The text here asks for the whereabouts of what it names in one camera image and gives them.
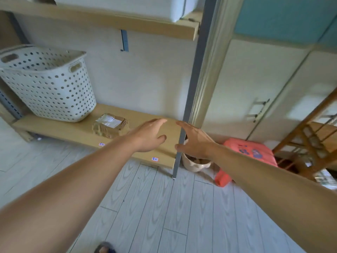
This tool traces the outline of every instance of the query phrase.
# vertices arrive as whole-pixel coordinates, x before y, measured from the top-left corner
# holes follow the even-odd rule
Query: cardboard package
[[[127,134],[130,127],[127,119],[105,113],[92,124],[92,130],[99,136],[114,138]]]

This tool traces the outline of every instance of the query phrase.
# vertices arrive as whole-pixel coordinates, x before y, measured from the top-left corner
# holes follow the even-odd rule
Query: foot
[[[101,242],[94,253],[116,253],[110,242]]]

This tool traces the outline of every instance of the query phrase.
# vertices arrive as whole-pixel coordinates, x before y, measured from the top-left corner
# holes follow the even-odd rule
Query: forearm
[[[7,205],[0,211],[1,251],[65,252],[133,152],[118,138]]]
[[[305,251],[337,251],[335,192],[218,144],[208,151],[210,159]]]

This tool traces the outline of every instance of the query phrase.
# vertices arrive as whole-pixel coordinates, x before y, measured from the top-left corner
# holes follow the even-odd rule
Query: laminate flooring
[[[24,142],[0,119],[0,206],[94,149],[43,138]],[[216,169],[192,173],[130,159],[68,253],[304,253],[233,183],[214,186]]]

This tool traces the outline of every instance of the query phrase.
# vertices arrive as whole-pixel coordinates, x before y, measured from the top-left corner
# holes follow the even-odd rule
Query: perforated basket
[[[35,115],[78,122],[96,106],[85,55],[77,50],[15,46],[0,51],[0,76]]]

